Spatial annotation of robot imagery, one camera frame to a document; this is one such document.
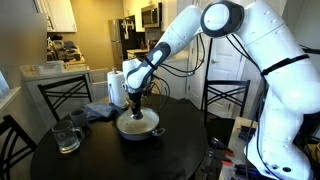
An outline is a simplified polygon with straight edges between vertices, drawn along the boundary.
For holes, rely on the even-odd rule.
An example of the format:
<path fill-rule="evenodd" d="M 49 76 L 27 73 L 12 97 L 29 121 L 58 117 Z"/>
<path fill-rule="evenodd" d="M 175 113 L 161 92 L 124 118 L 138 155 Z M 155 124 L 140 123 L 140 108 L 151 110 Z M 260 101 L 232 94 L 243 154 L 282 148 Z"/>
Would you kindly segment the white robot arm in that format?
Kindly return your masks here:
<path fill-rule="evenodd" d="M 311 163 L 293 140 L 303 116 L 320 111 L 320 76 L 282 17 L 264 0 L 246 7 L 229 0 L 204 9 L 187 6 L 147 57 L 126 73 L 127 92 L 142 91 L 158 66 L 200 33 L 212 38 L 237 34 L 269 85 L 257 130 L 244 149 L 247 159 L 269 178 L 312 180 Z"/>

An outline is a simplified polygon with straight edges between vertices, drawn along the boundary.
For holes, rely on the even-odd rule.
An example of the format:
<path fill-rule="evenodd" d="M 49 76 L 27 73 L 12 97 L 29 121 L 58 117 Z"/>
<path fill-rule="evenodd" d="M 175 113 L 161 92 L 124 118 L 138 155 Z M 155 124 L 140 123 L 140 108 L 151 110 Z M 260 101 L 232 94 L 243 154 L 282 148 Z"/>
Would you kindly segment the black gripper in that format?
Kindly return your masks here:
<path fill-rule="evenodd" d="M 142 99 L 143 91 L 130 92 L 129 99 L 132 101 L 132 112 L 133 119 L 139 120 L 143 118 L 141 114 L 141 99 Z"/>

